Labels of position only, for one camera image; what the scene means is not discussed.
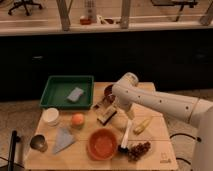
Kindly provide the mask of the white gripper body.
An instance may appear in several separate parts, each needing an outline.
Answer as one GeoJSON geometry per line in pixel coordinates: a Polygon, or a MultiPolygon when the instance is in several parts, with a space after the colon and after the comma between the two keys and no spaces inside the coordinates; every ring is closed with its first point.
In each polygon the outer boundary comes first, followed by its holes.
{"type": "Polygon", "coordinates": [[[122,99],[122,98],[116,97],[115,100],[114,100],[114,105],[117,108],[123,110],[124,112],[128,112],[129,111],[129,103],[126,100],[122,99]]]}

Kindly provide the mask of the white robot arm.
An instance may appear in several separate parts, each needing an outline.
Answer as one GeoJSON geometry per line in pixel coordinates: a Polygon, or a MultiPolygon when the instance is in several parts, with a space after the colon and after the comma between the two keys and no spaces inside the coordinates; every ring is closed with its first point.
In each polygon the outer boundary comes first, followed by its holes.
{"type": "Polygon", "coordinates": [[[117,107],[129,119],[133,103],[179,118],[198,129],[191,171],[213,171],[213,102],[200,98],[148,91],[138,87],[138,77],[131,72],[113,84],[117,107]]]}

